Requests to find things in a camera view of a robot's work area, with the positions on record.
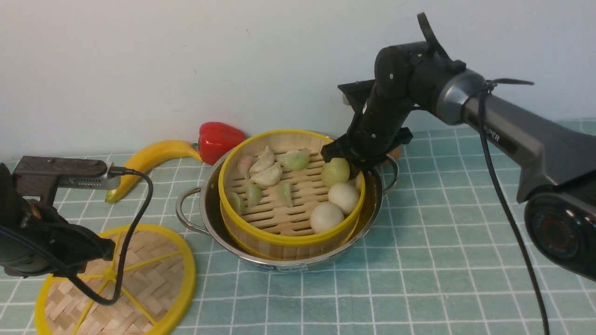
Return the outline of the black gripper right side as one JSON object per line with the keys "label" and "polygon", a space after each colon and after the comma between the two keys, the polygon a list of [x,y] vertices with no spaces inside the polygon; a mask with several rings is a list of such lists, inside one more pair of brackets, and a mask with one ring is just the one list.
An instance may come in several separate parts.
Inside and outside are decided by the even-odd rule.
{"label": "black gripper right side", "polygon": [[414,109],[406,98],[385,98],[371,94],[359,112],[355,112],[348,130],[321,148],[322,159],[345,159],[357,180],[399,146],[409,144],[413,134],[404,127],[405,119]]}

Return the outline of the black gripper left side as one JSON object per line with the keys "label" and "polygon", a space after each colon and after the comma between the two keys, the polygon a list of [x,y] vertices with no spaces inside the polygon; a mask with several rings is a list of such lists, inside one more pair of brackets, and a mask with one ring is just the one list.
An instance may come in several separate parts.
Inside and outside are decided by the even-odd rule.
{"label": "black gripper left side", "polygon": [[28,221],[28,231],[33,241],[43,249],[43,259],[53,255],[70,273],[86,271],[90,261],[112,261],[115,242],[101,238],[90,229],[66,221],[53,206],[38,200],[28,200],[32,218]]}

